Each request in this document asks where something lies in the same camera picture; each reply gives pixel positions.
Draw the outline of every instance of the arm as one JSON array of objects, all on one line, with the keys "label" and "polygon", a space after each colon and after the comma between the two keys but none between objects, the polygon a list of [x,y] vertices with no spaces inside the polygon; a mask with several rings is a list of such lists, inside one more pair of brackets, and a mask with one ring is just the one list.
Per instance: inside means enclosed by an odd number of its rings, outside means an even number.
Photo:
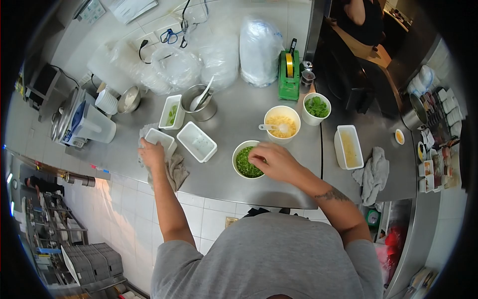
[{"label": "arm", "polygon": [[349,4],[344,5],[344,11],[356,25],[362,26],[365,22],[365,7],[362,0],[350,0]]},{"label": "arm", "polygon": [[166,176],[163,146],[159,142],[157,145],[149,143],[144,138],[141,138],[141,144],[144,148],[139,148],[138,153],[151,170],[158,222],[164,241],[184,240],[196,247],[183,208]]},{"label": "arm", "polygon": [[344,246],[357,239],[371,241],[368,225],[355,204],[300,165],[285,148],[272,143],[260,143],[251,150],[249,161],[267,176],[290,183],[314,198],[340,234]]}]

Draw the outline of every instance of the gray crate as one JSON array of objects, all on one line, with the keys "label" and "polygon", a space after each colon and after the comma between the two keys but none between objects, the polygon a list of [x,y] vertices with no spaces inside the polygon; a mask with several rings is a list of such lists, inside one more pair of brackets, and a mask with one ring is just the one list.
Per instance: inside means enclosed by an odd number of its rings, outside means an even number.
[{"label": "gray crate", "polygon": [[62,246],[62,252],[68,270],[79,285],[123,273],[121,255],[106,243]]}]

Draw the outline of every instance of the person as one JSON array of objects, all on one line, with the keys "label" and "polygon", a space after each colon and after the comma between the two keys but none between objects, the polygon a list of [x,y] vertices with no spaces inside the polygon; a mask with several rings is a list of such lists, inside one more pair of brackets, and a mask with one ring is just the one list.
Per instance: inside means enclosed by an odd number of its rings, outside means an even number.
[{"label": "person", "polygon": [[57,185],[55,183],[48,183],[42,178],[37,178],[36,176],[27,177],[25,179],[25,185],[27,187],[33,187],[36,189],[36,194],[40,196],[40,192],[51,192],[56,193],[60,191],[63,196],[65,196],[65,187]]},{"label": "person", "polygon": [[383,11],[378,0],[342,0],[343,10],[337,26],[369,46],[377,46],[383,38]]},{"label": "person", "polygon": [[363,215],[285,148],[260,143],[249,161],[270,178],[312,197],[331,226],[260,213],[232,223],[202,255],[166,177],[163,147],[144,138],[141,144],[138,153],[151,169],[164,239],[157,249],[151,298],[383,297],[380,264]]}]

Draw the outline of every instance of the plastic spoon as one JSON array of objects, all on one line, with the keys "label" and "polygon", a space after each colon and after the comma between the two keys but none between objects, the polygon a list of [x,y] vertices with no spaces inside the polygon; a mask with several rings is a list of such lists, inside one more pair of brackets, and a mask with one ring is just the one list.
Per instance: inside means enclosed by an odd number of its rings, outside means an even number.
[{"label": "plastic spoon", "polygon": [[211,87],[211,84],[212,84],[212,80],[214,80],[214,75],[212,75],[211,77],[211,80],[209,81],[209,84],[207,85],[206,89],[203,91],[203,93],[199,96],[199,97],[196,97],[194,98],[193,100],[193,103],[194,102],[198,102],[196,107],[194,107],[194,109],[191,109],[190,111],[196,111],[197,108],[201,107],[201,105],[204,103],[204,101],[207,99],[207,97],[205,97],[206,93],[209,91],[209,88]]},{"label": "plastic spoon", "polygon": [[279,130],[281,133],[289,132],[289,126],[286,123],[281,123],[280,125],[276,126],[273,124],[260,124],[259,130]]}]

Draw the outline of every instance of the gray towel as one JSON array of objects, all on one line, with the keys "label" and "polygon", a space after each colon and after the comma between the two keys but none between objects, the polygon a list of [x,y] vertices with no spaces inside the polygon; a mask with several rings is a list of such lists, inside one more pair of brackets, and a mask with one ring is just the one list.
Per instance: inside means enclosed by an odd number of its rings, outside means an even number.
[{"label": "gray towel", "polygon": [[371,206],[377,200],[377,194],[385,188],[390,163],[385,159],[385,152],[381,147],[372,149],[372,157],[364,168],[352,172],[354,180],[362,186],[362,200],[365,206]]},{"label": "gray towel", "polygon": [[[140,138],[138,139],[139,147],[143,147],[141,145],[140,139],[146,136],[150,128],[156,129],[158,128],[158,125],[159,123],[148,124],[140,130]],[[174,192],[179,190],[179,187],[183,184],[184,180],[189,175],[189,172],[186,170],[186,167],[183,166],[183,160],[184,158],[181,155],[173,154],[170,159],[165,161],[166,176],[168,177],[169,184],[171,185],[171,188]],[[138,155],[138,163],[141,167],[144,167],[143,159],[141,159],[140,155]],[[148,184],[154,191],[151,170],[149,169],[149,167],[146,167],[146,170],[148,171]]]}]

